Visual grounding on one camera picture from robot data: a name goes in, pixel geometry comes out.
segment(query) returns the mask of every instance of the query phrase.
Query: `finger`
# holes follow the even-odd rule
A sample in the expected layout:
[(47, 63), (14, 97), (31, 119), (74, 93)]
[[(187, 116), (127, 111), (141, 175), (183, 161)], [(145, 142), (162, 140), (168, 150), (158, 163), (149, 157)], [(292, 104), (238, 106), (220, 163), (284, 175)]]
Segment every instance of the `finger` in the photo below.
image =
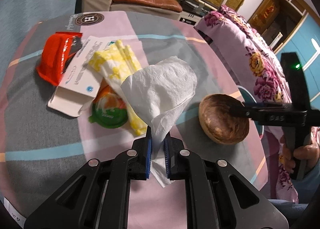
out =
[(293, 156), (298, 160), (312, 160), (317, 157), (318, 151), (319, 147), (317, 145), (311, 144), (295, 149), (293, 152)]
[(287, 144), (287, 140), (285, 139), (284, 135), (280, 138), (280, 143), (283, 145)]
[(291, 151), (287, 148), (287, 145), (286, 145), (286, 144), (283, 144), (283, 147), (282, 147), (282, 155), (283, 155), (283, 157), (286, 158), (287, 160), (291, 160), (291, 158), (292, 158)]
[(294, 160), (284, 160), (284, 169), (292, 170), (296, 167), (296, 162)]
[(287, 168), (284, 168), (285, 169), (285, 171), (287, 171), (288, 173), (290, 173), (290, 174), (293, 174), (293, 169), (287, 169)]

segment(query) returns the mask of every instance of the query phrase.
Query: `wooden bowl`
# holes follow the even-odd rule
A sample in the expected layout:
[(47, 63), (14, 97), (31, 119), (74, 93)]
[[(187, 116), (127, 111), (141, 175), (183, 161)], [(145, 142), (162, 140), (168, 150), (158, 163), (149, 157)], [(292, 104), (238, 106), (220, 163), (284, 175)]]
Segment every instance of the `wooden bowl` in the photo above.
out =
[(249, 119), (229, 114), (232, 105), (242, 103), (222, 94), (208, 95), (199, 104), (199, 121), (205, 134), (214, 142), (233, 145), (243, 141), (249, 133)]

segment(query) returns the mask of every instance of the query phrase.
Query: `red package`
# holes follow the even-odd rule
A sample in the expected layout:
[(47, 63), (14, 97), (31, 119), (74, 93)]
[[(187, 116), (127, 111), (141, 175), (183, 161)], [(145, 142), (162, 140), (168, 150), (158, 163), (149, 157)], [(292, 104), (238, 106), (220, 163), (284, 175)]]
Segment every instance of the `red package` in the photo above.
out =
[(56, 32), (51, 35), (44, 45), (41, 62), (36, 67), (39, 76), (58, 86), (67, 60), (82, 47), (81, 37), (82, 33), (78, 32)]

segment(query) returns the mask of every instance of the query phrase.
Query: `metal screw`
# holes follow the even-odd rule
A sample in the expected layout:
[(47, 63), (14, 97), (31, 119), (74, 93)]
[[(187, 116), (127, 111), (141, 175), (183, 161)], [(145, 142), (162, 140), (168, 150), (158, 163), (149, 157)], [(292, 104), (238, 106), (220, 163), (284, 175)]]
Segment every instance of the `metal screw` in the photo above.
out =
[(137, 155), (137, 152), (135, 150), (128, 150), (127, 155), (130, 157), (133, 157), (133, 156)]
[(181, 150), (181, 151), (180, 151), (180, 155), (182, 155), (182, 156), (189, 156), (189, 155), (190, 155), (190, 151), (188, 151), (188, 150)]
[(227, 165), (227, 162), (225, 160), (218, 160), (218, 165), (220, 167), (225, 167)]
[(96, 159), (92, 159), (92, 160), (89, 160), (89, 166), (90, 167), (95, 167), (99, 164), (99, 161), (96, 160)]

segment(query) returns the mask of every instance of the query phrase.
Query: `blue wall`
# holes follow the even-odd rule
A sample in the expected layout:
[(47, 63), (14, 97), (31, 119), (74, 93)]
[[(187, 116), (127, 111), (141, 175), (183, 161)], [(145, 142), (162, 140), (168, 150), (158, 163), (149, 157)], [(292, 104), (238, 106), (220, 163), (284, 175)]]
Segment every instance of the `blue wall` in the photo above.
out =
[[(296, 52), (302, 65), (313, 56), (316, 52), (311, 39), (314, 38), (320, 45), (320, 27), (315, 20), (309, 15), (302, 26), (292, 39), (284, 46), (276, 55), (280, 60), (281, 53)], [(308, 84), (309, 97), (312, 99), (320, 91), (320, 55), (314, 62), (305, 70), (305, 76)], [(311, 105), (320, 109), (320, 96), (318, 96)]]

